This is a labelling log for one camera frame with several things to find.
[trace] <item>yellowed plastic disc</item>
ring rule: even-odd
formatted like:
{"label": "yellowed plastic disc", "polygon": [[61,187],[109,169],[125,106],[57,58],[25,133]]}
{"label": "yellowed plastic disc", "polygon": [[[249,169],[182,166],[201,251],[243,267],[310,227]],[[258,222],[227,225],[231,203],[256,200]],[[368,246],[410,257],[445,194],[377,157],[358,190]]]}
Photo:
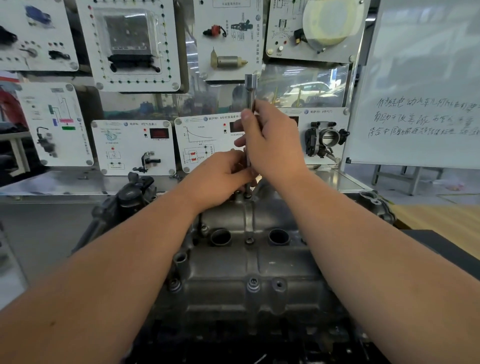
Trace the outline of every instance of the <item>yellowed plastic disc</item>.
{"label": "yellowed plastic disc", "polygon": [[334,46],[358,32],[364,4],[358,0],[309,0],[303,12],[303,31],[312,48]]}

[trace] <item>floor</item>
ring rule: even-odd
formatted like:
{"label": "floor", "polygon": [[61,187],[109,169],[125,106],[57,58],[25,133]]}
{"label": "floor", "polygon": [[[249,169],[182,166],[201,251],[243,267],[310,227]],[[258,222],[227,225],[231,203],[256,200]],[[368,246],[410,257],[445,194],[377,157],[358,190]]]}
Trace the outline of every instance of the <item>floor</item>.
{"label": "floor", "polygon": [[[480,170],[446,169],[442,183],[433,183],[437,173],[424,170],[416,196],[407,195],[408,183],[380,177],[372,186],[374,165],[347,164],[345,173],[377,190],[379,195],[397,205],[451,205],[480,204]],[[400,173],[400,166],[382,166],[382,171]],[[409,168],[407,174],[413,173]],[[460,191],[451,191],[452,186],[462,186]],[[0,248],[0,310],[23,292],[22,284],[12,263]]]}

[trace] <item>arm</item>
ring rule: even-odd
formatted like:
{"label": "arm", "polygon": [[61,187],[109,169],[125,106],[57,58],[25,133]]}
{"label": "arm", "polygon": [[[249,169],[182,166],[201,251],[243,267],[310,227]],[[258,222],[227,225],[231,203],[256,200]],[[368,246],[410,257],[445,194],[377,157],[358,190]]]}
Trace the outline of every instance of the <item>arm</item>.
{"label": "arm", "polygon": [[309,172],[293,121],[242,113],[252,166],[285,199],[351,315],[393,363],[479,363],[480,282]]}
{"label": "arm", "polygon": [[195,216],[254,179],[242,158],[214,154],[1,311],[0,363],[118,363]]}

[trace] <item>clear plastic cover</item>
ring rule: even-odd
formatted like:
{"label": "clear plastic cover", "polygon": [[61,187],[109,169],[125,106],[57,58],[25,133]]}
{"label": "clear plastic cover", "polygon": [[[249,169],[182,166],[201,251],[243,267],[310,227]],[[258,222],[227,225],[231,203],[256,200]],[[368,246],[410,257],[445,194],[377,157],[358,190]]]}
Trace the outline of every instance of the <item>clear plastic cover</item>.
{"label": "clear plastic cover", "polygon": [[149,11],[97,9],[101,47],[114,54],[151,54],[158,57],[156,20]]}

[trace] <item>wooden table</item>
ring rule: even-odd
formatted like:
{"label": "wooden table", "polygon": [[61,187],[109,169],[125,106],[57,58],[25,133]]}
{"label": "wooden table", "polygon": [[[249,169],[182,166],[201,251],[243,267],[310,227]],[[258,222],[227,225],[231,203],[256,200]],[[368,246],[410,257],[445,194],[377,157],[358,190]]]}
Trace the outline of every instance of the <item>wooden table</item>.
{"label": "wooden table", "polygon": [[401,229],[433,230],[480,260],[480,206],[391,205]]}

